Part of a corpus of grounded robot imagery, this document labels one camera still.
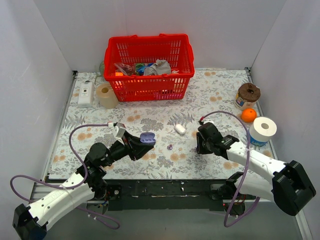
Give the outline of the purple earbud charging case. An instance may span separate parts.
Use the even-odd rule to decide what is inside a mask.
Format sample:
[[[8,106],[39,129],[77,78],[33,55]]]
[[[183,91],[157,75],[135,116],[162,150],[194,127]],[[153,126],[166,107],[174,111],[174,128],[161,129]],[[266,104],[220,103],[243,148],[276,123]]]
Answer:
[[[140,142],[143,144],[152,144],[156,143],[155,134],[153,132],[143,132],[140,134]]]

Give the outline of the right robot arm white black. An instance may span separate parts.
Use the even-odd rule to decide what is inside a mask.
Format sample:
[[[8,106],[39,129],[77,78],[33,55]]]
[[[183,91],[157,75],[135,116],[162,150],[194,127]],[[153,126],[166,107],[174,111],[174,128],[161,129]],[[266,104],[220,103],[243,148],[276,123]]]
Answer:
[[[222,136],[211,122],[198,128],[196,140],[198,154],[223,157],[260,176],[255,178],[244,172],[234,173],[215,191],[216,195],[222,198],[256,196],[272,201],[284,213],[296,216],[316,195],[316,189],[305,169],[295,160],[286,163],[249,150],[238,138]]]

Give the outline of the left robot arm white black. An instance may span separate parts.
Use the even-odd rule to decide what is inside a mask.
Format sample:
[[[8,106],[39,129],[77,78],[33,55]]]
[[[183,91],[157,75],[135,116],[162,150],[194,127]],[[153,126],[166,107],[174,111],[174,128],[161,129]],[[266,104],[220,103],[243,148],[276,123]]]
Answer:
[[[155,134],[143,132],[139,137],[127,131],[121,141],[111,147],[103,143],[93,144],[80,166],[69,179],[38,201],[27,206],[20,204],[14,210],[13,228],[22,240],[42,240],[47,231],[67,213],[83,204],[95,200],[109,200],[114,192],[103,177],[105,167],[129,156],[131,160],[141,159],[156,143]]]

